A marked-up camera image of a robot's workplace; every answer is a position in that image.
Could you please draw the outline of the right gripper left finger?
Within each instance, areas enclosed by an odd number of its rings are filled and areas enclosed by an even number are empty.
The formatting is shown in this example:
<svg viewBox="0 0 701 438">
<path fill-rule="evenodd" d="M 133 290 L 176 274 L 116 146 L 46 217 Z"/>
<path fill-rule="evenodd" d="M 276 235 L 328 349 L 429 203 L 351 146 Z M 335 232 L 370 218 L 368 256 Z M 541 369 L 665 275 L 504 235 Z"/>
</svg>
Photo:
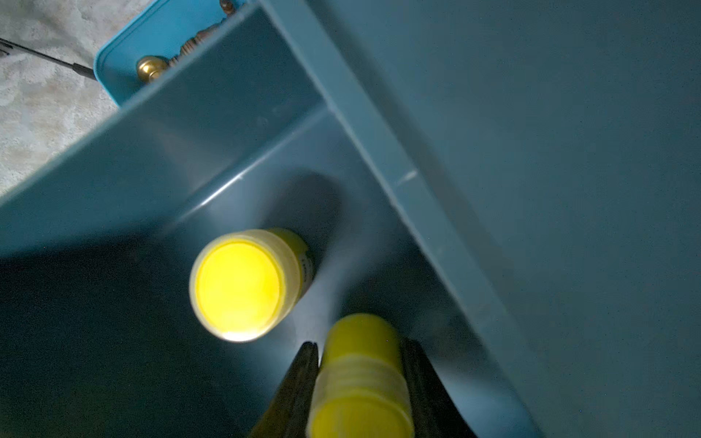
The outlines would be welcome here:
<svg viewBox="0 0 701 438">
<path fill-rule="evenodd" d="M 248 436 L 306 437 L 318 373 L 318 345 L 306 341 L 300 346 L 268 409 Z"/>
</svg>

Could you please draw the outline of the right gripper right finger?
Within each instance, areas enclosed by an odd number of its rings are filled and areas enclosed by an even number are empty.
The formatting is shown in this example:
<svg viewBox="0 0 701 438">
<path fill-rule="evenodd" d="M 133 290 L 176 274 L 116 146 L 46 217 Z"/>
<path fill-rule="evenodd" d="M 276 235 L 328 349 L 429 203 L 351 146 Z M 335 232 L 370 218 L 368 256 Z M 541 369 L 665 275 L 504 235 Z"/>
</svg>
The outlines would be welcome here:
<svg viewBox="0 0 701 438">
<path fill-rule="evenodd" d="M 421 344 L 414 339 L 402 339 L 401 355 L 412 407 L 414 436 L 476 438 Z"/>
</svg>

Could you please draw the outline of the yellow paint can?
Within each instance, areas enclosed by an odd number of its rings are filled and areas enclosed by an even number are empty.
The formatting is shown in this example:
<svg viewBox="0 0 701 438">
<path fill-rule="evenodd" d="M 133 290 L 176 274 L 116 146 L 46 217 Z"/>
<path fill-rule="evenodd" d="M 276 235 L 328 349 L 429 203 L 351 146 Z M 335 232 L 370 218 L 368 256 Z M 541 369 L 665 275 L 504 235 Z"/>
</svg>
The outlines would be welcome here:
<svg viewBox="0 0 701 438">
<path fill-rule="evenodd" d="M 306 436 L 414 436 L 400 337 L 386 320 L 356 313 L 332 326 L 312 394 Z"/>
<path fill-rule="evenodd" d="M 254 341 L 290 314 L 314 274 L 309 246 L 286 228 L 223 235 L 195 259 L 190 302 L 199 322 L 215 337 Z"/>
</svg>

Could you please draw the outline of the teal drawer cabinet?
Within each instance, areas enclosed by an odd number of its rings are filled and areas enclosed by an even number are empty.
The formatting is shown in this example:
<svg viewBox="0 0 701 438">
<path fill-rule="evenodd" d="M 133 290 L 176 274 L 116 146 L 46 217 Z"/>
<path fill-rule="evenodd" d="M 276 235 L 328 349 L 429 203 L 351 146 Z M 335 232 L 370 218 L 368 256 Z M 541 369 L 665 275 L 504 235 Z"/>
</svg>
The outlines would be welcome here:
<svg viewBox="0 0 701 438">
<path fill-rule="evenodd" d="M 244 437 L 378 315 L 480 437 L 700 434 L 697 1 L 242 1 L 1 200 L 1 434 Z M 189 297 L 286 228 L 254 341 Z"/>
</svg>

